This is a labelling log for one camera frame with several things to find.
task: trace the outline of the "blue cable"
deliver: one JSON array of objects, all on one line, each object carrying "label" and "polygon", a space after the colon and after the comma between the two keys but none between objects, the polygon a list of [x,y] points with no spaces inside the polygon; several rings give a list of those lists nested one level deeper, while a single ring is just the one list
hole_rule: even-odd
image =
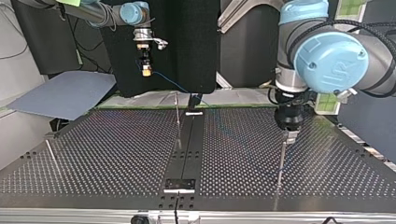
[{"label": "blue cable", "polygon": [[[141,66],[139,65],[139,63],[137,62],[137,60],[135,61],[135,63],[136,63],[137,68],[138,68],[139,70],[141,70]],[[165,76],[164,74],[162,74],[162,73],[160,73],[160,72],[153,72],[153,74],[156,74],[156,75],[162,77],[163,79],[167,80],[168,82],[174,84],[175,86],[177,86],[179,89],[181,89],[181,90],[184,91],[185,93],[191,94],[191,93],[188,92],[186,89],[184,89],[182,86],[180,86],[179,84],[177,84],[175,81],[173,81],[173,80],[170,79],[169,77]],[[196,98],[198,98],[199,100],[201,100],[201,101],[202,101],[204,104],[206,104],[209,108],[212,108],[212,106],[210,106],[210,104],[208,104],[207,102],[205,102],[202,98],[198,97],[197,95],[195,95],[194,97],[196,97]],[[232,138],[233,140],[235,140],[236,142],[238,142],[241,146],[246,147],[245,144],[243,144],[241,141],[238,141],[237,139],[234,139],[234,138],[231,136],[231,132],[229,132],[229,130],[225,130],[225,129],[227,129],[227,128],[224,127],[224,126],[222,126],[220,121],[219,121],[219,124],[220,124],[219,127],[220,127],[221,130],[223,130],[223,133],[225,133],[226,135],[228,135],[228,137],[230,137],[230,138]],[[285,161],[287,160],[287,158],[288,158],[289,156],[291,156],[291,153],[289,153],[288,155],[286,155]],[[264,175],[272,176],[272,175],[278,174],[279,172],[286,172],[286,171],[289,169],[289,166],[290,166],[289,164],[285,163],[282,169],[278,169],[278,170],[275,170],[275,171],[273,171],[273,172],[268,172],[268,173],[265,173]]]}]

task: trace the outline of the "black panel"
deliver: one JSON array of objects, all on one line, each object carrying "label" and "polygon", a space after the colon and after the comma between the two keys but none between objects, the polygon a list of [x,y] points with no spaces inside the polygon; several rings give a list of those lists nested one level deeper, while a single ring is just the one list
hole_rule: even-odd
[{"label": "black panel", "polygon": [[[126,0],[106,0],[119,5]],[[152,29],[156,36],[169,42],[168,47],[154,49],[155,71],[178,82],[190,92],[210,93],[216,87],[217,19],[219,0],[148,0],[150,15],[156,20]],[[142,77],[135,64],[134,27],[118,27],[116,32],[102,29],[107,52],[119,89],[124,96],[175,89],[162,77]]]},{"label": "black panel", "polygon": [[[222,10],[228,6],[223,0]],[[234,87],[258,87],[275,78],[279,12],[254,7],[221,37],[220,73]]]},{"label": "black panel", "polygon": [[79,68],[73,36],[67,21],[55,10],[44,10],[11,1],[35,63],[43,75]]}]

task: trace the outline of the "robot end effector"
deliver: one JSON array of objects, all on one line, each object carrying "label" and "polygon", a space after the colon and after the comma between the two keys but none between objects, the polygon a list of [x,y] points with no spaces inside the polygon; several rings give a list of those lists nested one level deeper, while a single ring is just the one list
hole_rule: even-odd
[{"label": "robot end effector", "polygon": [[389,45],[335,29],[326,21],[328,7],[328,0],[294,0],[281,9],[275,118],[283,130],[299,130],[308,90],[340,98],[355,94],[352,88],[377,97],[396,93]]}]

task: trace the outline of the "cable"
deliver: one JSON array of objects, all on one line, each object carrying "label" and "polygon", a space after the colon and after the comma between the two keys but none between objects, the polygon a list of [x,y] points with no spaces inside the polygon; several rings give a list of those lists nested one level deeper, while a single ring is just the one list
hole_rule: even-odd
[{"label": "cable", "polygon": [[[386,26],[396,26],[396,21],[381,21],[381,22],[372,22],[372,23],[367,23],[366,25],[371,26],[371,27],[386,27]],[[360,27],[355,27],[350,30],[348,30],[349,33],[353,33],[355,31],[360,30]]]},{"label": "cable", "polygon": [[76,35],[75,35],[75,30],[76,30],[76,28],[77,28],[77,23],[78,23],[78,21],[76,21],[74,27],[72,27],[72,23],[71,23],[70,17],[69,17],[68,15],[67,15],[67,21],[68,21],[68,23],[69,23],[70,31],[72,32],[73,39],[74,39],[75,44],[76,44],[76,47],[77,47],[77,49],[78,49],[78,53],[81,55],[81,58],[85,58],[85,59],[87,59],[90,63],[92,63],[93,65],[95,65],[95,66],[96,66],[96,72],[98,72],[99,69],[100,69],[101,72],[106,73],[107,70],[104,69],[103,67],[101,67],[101,66],[99,65],[99,63],[98,63],[96,60],[94,60],[94,59],[88,57],[84,52],[82,52],[81,50],[79,50],[79,48],[82,48],[82,46],[78,43],[78,41],[77,41],[77,39],[76,39]]},{"label": "cable", "polygon": [[179,194],[177,194],[177,199],[176,199],[176,204],[175,204],[175,211],[174,211],[174,214],[175,214],[175,223],[176,223],[176,224],[178,224],[178,215],[177,215],[178,196],[179,196]]},{"label": "cable", "polygon": [[15,58],[15,57],[17,57],[17,56],[20,56],[20,55],[22,55],[24,52],[26,52],[27,49],[28,49],[28,46],[27,46],[27,44],[26,44],[26,45],[25,45],[25,48],[24,48],[21,52],[16,53],[16,54],[14,54],[14,55],[7,56],[7,57],[1,57],[0,60],[10,59],[10,58]]},{"label": "cable", "polygon": [[106,5],[102,2],[98,2],[99,6],[102,8],[102,10],[105,12],[105,18],[101,23],[91,23],[89,24],[93,27],[101,28],[104,27],[108,24],[108,21],[111,19],[113,22],[113,27],[110,27],[110,30],[115,32],[117,30],[117,23],[116,23],[116,18],[114,16],[113,8],[109,5]]},{"label": "cable", "polygon": [[143,23],[141,23],[141,24],[137,24],[137,25],[135,25],[134,27],[142,27],[142,26],[144,26],[144,25],[146,25],[146,24],[151,23],[152,21],[155,21],[155,18],[153,18],[153,19],[151,19],[151,20],[149,20],[149,21],[145,21],[145,22],[143,22]]},{"label": "cable", "polygon": [[[141,70],[141,66],[139,65],[139,63],[138,63],[137,60],[135,60],[135,63],[136,63],[137,68],[138,68],[139,70]],[[184,91],[185,93],[191,94],[191,93],[188,92],[186,89],[184,89],[182,86],[180,86],[179,84],[177,84],[175,81],[173,81],[173,80],[170,79],[169,77],[163,75],[162,73],[160,73],[160,72],[153,72],[153,74],[156,74],[156,75],[158,75],[158,76],[164,78],[165,80],[167,80],[168,82],[174,84],[175,86],[177,86],[179,89],[181,89],[181,90]],[[196,98],[198,98],[199,100],[201,100],[201,101],[202,101],[206,106],[208,106],[209,108],[212,108],[212,106],[211,106],[210,104],[208,104],[207,102],[205,102],[202,98],[200,98],[200,97],[198,97],[198,96],[196,96],[196,95],[195,95],[194,97],[196,97]],[[226,134],[227,136],[229,136],[231,139],[237,141],[237,139],[233,138],[231,131],[227,130],[227,127],[225,127],[225,126],[223,126],[223,125],[220,125],[219,127],[220,127],[220,129],[222,130],[222,132],[223,132],[224,134]],[[247,147],[247,146],[248,146],[248,145],[245,145],[244,141],[237,141],[237,143],[240,144],[240,145],[242,145],[242,146],[244,146],[244,147]],[[285,159],[286,161],[288,160],[289,157],[292,156],[292,152],[289,153],[289,154],[286,156],[286,159]],[[250,157],[250,158],[253,158],[253,157],[252,157],[251,155],[249,155],[248,153],[249,153],[249,150],[247,151],[247,156]],[[275,170],[275,171],[273,171],[273,172],[266,172],[266,173],[264,173],[264,175],[266,175],[266,176],[273,176],[273,175],[278,174],[279,172],[285,172],[287,169],[289,169],[289,167],[290,167],[290,163],[287,163],[287,162],[286,162],[286,163],[284,164],[284,166],[283,166],[282,169],[277,169],[277,170]]]},{"label": "cable", "polygon": [[341,222],[337,222],[334,217],[327,217],[322,224],[328,224],[333,221],[335,224],[342,224]]},{"label": "cable", "polygon": [[12,13],[15,13],[14,8],[12,8],[12,6],[10,6],[9,4],[7,4],[5,2],[0,2],[0,6],[4,6],[4,7],[8,8],[10,11],[12,11]]},{"label": "cable", "polygon": [[[0,6],[4,6],[5,8],[8,8],[12,13],[15,14],[14,9],[11,6],[9,6],[8,4],[0,2]],[[6,12],[3,9],[1,9],[1,8],[0,8],[0,12],[8,20],[9,24],[11,24],[12,27],[14,27],[15,31],[17,31],[18,34],[20,34],[24,38],[22,31],[20,31],[18,29],[18,27],[14,24],[14,22],[12,22],[12,20],[8,17]],[[26,50],[28,50],[27,42],[26,42],[26,45],[25,45],[25,47],[23,48],[22,51],[20,51],[19,53],[13,54],[13,55],[6,56],[6,57],[0,57],[0,60],[5,60],[5,59],[18,57],[18,56],[22,55],[24,52],[26,52]]]},{"label": "cable", "polygon": [[[74,25],[74,27],[73,27],[73,34],[74,34],[74,36],[76,36],[76,30],[77,30],[78,22],[79,22],[79,18],[76,19],[75,25]],[[82,48],[82,49],[85,50],[85,51],[94,51],[94,50],[96,50],[97,48],[99,48],[102,44],[104,44],[105,42],[104,42],[103,40],[100,41],[100,42],[99,42],[98,44],[96,44],[92,49],[87,49],[87,48],[85,48],[84,46],[82,46],[82,45],[79,43],[79,41],[77,40],[77,38],[76,38],[76,43],[77,43],[77,45],[78,45],[80,48]]]}]

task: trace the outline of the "metal bracket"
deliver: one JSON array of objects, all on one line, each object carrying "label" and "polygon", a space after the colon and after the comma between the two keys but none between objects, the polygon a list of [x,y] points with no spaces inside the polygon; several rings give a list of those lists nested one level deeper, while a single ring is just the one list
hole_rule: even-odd
[{"label": "metal bracket", "polygon": [[216,82],[224,90],[232,90],[233,89],[233,86],[219,72],[216,72]]},{"label": "metal bracket", "polygon": [[218,26],[221,32],[225,34],[252,8],[259,5],[268,5],[280,11],[284,4],[283,0],[233,0],[221,14]]},{"label": "metal bracket", "polygon": [[299,133],[300,133],[300,131],[293,131],[293,132],[287,131],[286,145],[294,144],[296,142],[296,138]]},{"label": "metal bracket", "polygon": [[167,179],[164,193],[194,193],[195,180],[194,179]]}]

